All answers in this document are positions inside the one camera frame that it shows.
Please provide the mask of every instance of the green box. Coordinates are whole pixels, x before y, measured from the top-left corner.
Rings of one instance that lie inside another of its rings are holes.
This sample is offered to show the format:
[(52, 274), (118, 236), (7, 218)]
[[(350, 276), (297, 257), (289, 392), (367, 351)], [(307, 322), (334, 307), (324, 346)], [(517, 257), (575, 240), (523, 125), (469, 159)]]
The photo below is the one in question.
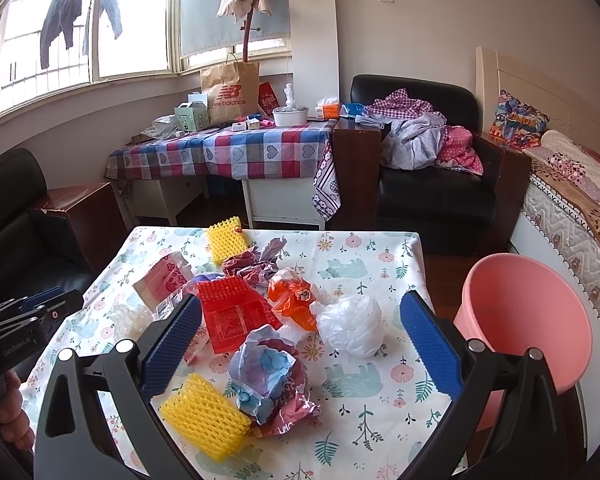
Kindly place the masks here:
[(210, 126), (209, 114), (202, 103), (182, 103), (174, 108), (174, 113), (185, 132), (200, 132)]

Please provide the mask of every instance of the window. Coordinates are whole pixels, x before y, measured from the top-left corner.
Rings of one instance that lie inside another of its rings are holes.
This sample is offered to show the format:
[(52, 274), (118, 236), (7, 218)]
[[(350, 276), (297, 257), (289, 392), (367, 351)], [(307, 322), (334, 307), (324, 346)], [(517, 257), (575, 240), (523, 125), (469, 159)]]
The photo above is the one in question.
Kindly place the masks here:
[[(0, 19), (0, 113), (108, 76), (168, 70), (168, 0), (10, 0)], [(98, 26), (98, 65), (90, 57)]]
[[(244, 45), (241, 43), (235, 46), (229, 46), (225, 48), (216, 48), (213, 50), (207, 50), (200, 54), (189, 56), (186, 59), (185, 69), (189, 68), (200, 68), (203, 66), (212, 65), (215, 63), (223, 62), (227, 59), (229, 54), (234, 53), (240, 59)], [(289, 54), (291, 52), (291, 42), (285, 38), (276, 38), (274, 40), (260, 40), (249, 42), (249, 58), (257, 58), (258, 56), (272, 55), (272, 54)]]
[(168, 69), (167, 0), (100, 0), (100, 8), (100, 76)]
[[(0, 16), (0, 114), (89, 83), (240, 59), (242, 32), (216, 16), (219, 1), (9, 0)], [(290, 56), (288, 0), (269, 3), (273, 16), (254, 16), (250, 59)]]

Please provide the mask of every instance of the blue gripper pad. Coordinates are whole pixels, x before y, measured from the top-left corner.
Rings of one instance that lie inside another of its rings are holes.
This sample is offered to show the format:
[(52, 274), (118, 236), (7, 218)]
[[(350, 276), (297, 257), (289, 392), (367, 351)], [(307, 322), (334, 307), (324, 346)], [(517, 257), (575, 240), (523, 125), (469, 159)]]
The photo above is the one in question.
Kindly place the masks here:
[(425, 311), (429, 307), (414, 290), (400, 301), (400, 321), (439, 392), (456, 400), (462, 390), (460, 359)]
[(200, 300), (191, 296), (144, 359), (144, 377), (140, 386), (144, 400), (164, 393), (201, 323)]
[(52, 300), (56, 296), (60, 296), (60, 294), (64, 294), (64, 288), (61, 286), (55, 286), (54, 288), (50, 288), (46, 292), (40, 292), (35, 296), (31, 296), (22, 302), (22, 305), (18, 309), (22, 314), (26, 312), (30, 312), (35, 307), (46, 303), (49, 300)]

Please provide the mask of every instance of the black leather armchair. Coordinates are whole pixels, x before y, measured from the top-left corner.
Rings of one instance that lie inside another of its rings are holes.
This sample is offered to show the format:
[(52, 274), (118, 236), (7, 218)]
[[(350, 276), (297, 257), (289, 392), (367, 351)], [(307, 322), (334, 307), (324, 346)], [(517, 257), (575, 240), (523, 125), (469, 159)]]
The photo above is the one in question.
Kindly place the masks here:
[[(30, 209), (45, 195), (45, 177), (31, 152), (18, 148), (0, 156), (0, 303), (55, 286), (84, 293), (93, 282), (71, 227)], [(36, 360), (17, 368), (21, 379)]]
[(529, 157), (481, 136), (478, 102), (465, 88), (419, 79), (357, 75), (351, 86), (351, 101), (368, 105), (400, 88), (410, 97), (429, 101), (445, 115), (447, 124), (464, 126), (474, 133), (473, 147), (484, 175), (433, 166), (416, 171), (381, 167), (375, 229), (417, 232), (423, 251), (429, 254), (481, 256), (504, 250), (528, 185)]

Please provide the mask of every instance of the mattress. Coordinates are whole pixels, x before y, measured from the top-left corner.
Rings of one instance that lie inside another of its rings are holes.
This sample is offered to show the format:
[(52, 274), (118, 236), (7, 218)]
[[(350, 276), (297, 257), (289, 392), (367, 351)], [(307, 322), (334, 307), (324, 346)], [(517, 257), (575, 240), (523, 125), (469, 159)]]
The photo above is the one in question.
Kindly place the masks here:
[(600, 243), (581, 211), (532, 174), (523, 214), (560, 254), (600, 320)]

